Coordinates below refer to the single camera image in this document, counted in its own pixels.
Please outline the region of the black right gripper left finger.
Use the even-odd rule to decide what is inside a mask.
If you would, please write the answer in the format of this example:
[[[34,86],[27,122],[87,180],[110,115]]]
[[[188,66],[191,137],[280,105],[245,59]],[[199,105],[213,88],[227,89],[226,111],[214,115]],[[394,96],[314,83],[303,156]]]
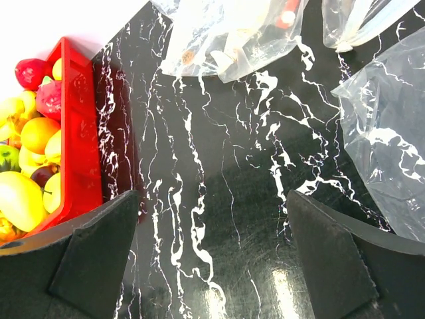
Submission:
[[[1,246],[2,318],[112,318],[138,219],[136,191]]]

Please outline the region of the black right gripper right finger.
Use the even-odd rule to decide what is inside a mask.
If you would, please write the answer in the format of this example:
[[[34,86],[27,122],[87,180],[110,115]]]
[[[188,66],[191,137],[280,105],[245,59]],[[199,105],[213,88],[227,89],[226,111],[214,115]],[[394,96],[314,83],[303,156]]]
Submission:
[[[287,209],[316,318],[424,317],[424,243],[294,190]]]

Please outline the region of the yellow banana bunch toy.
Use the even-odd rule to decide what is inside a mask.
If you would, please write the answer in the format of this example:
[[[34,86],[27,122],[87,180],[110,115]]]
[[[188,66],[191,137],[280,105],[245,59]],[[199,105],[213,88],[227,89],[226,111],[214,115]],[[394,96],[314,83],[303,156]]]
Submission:
[[[1,141],[20,136],[23,126],[41,115],[36,109],[36,93],[23,91],[18,97],[8,98],[1,103]]]

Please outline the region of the polka dot zip bag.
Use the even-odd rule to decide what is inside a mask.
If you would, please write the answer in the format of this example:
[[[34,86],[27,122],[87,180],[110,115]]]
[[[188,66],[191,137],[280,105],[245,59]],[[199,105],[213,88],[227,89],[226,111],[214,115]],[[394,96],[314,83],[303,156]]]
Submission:
[[[345,151],[394,232],[424,241],[424,29],[332,90]]]

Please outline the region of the yellow mango toy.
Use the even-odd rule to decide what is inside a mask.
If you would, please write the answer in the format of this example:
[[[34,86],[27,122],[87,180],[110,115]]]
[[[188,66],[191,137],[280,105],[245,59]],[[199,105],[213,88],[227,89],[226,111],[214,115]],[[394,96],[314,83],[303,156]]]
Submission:
[[[39,185],[16,171],[1,172],[1,212],[14,226],[27,233],[48,215]]]

